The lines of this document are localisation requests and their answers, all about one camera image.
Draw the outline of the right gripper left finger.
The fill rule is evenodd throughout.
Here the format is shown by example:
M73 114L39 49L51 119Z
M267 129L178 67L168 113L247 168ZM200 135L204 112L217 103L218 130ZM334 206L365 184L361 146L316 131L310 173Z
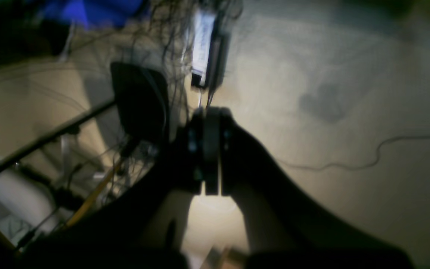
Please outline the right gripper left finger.
M219 195L220 111L198 108L130 189L99 211L36 240L17 269L187 269L181 244L191 202Z

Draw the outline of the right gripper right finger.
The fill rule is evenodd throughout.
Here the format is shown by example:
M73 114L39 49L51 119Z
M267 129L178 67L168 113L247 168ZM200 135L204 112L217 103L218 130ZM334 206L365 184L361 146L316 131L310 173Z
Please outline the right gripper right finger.
M247 269L411 269L408 255L337 218L221 109L221 189L246 218Z

